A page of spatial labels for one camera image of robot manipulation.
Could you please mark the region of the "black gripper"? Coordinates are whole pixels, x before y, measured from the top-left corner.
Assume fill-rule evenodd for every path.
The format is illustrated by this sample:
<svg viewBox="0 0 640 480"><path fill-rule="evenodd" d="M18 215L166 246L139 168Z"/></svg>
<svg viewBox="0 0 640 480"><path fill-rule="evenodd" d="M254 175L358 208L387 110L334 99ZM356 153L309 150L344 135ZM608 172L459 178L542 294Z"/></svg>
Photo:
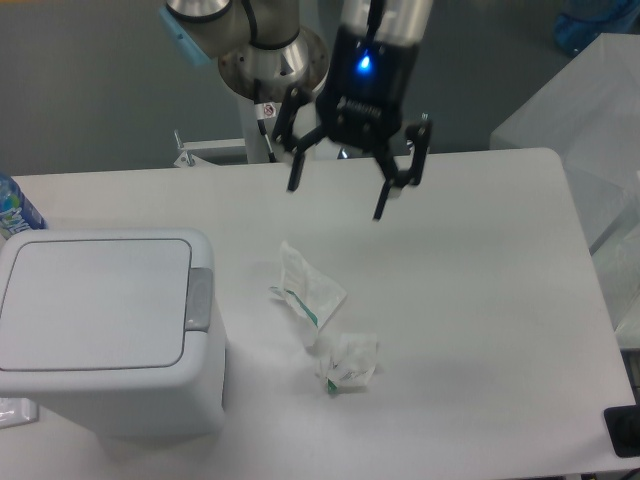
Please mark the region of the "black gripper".
<svg viewBox="0 0 640 480"><path fill-rule="evenodd" d="M433 120L426 118L405 129L405 137L413 145L408 169L398 167L386 143L401 127L402 102L418 51L417 44L369 41L347 25L338 28L326 82L315 101L321 124L301 137L294 134L299 110L313 103L314 97L306 87L293 85L285 92L273 128L272 140L293 156L288 192L295 192L300 185L306 152L326 136L358 149L374 148L373 157L384 176L374 221L382 218L392 189L421 183Z"/></svg>

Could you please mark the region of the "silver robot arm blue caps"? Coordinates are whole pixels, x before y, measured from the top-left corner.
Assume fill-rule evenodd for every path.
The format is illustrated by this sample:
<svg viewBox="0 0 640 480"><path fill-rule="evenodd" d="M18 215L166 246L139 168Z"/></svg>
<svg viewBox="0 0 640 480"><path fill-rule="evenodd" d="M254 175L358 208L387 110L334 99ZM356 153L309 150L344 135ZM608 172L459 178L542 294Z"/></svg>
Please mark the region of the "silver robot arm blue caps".
<svg viewBox="0 0 640 480"><path fill-rule="evenodd" d="M331 51L301 24L297 1L167 1L160 15L192 62L217 60L238 95L281 106L260 132L292 157L288 191L307 151L328 139L376 160L380 219L392 191L420 184L430 148L432 121L403 125L402 102L431 8L346 1Z"/></svg>

